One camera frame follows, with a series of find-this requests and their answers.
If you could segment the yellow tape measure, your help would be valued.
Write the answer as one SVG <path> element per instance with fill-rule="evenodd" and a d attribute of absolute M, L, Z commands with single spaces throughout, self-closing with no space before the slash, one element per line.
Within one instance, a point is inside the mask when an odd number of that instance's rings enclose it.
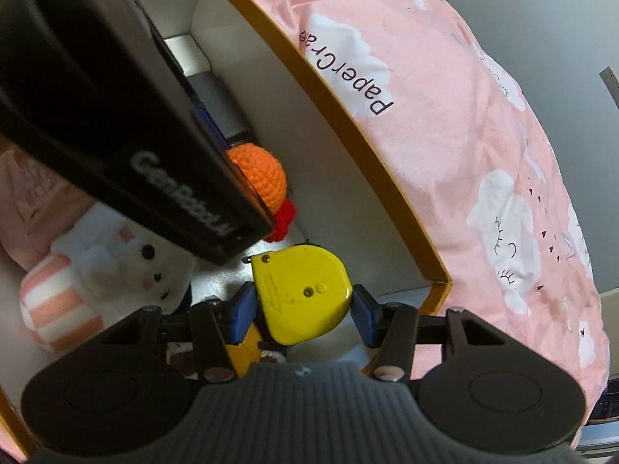
<path fill-rule="evenodd" d="M 344 264 L 320 246 L 267 251 L 250 262 L 268 332 L 278 344 L 296 346 L 332 331 L 351 307 Z"/>

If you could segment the pink packaged item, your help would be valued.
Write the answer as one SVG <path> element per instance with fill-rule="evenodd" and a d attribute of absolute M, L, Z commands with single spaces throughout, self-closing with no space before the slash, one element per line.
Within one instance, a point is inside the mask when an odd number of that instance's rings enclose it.
<path fill-rule="evenodd" d="M 21 150 L 1 154 L 1 245 L 23 269 L 47 256 L 51 242 L 95 203 Z"/>

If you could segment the white pink striped plush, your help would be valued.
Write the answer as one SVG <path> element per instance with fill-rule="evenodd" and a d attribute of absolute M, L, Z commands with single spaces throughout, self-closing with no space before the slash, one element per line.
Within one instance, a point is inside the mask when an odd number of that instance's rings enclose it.
<path fill-rule="evenodd" d="M 24 276 L 24 325 L 43 349 L 67 352 L 141 307 L 174 312 L 194 264 L 189 251 L 98 202 Z"/>

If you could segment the orange crochet toy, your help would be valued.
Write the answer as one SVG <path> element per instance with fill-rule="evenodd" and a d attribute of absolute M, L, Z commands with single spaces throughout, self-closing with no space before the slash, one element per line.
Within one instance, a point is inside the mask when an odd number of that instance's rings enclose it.
<path fill-rule="evenodd" d="M 267 150 L 253 143 L 243 143 L 227 150 L 227 156 L 242 171 L 275 219 L 275 226 L 265 241 L 283 241 L 296 216 L 296 207 L 287 198 L 287 179 L 280 162 Z"/>

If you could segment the orange cardboard box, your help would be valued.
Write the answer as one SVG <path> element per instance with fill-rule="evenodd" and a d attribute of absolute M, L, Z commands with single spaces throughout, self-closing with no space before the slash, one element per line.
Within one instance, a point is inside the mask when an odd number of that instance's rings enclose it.
<path fill-rule="evenodd" d="M 336 246 L 371 288 L 414 272 L 446 293 L 446 271 L 386 165 L 297 46 L 252 0 L 1 0 L 1 431 L 42 449 L 15 401 L 46 353 L 21 321 L 17 274 L 94 200 L 221 263 L 273 221 L 189 97 L 162 38 L 187 17 L 259 143 L 279 156 L 307 234 Z M 407 387 L 320 365 L 306 378 L 255 365 L 236 386 L 147 369 L 113 418 L 167 414 L 121 463 L 417 463 L 434 431 Z"/>

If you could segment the pink cloud-print duvet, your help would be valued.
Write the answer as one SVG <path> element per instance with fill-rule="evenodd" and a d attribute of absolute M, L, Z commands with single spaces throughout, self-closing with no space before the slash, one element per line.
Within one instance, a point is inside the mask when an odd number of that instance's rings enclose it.
<path fill-rule="evenodd" d="M 308 240 L 377 295 L 446 269 L 461 306 L 569 372 L 592 408 L 610 374 L 585 239 L 514 78 L 446 0 L 140 0 L 191 36 L 282 162 Z"/>

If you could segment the grey wall strip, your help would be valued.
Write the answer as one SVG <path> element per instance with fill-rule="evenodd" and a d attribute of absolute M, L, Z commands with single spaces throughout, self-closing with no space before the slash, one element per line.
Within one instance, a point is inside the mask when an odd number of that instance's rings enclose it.
<path fill-rule="evenodd" d="M 599 72 L 599 76 L 615 105 L 619 107 L 619 82 L 617 74 L 610 66 L 606 66 L 606 68 Z"/>

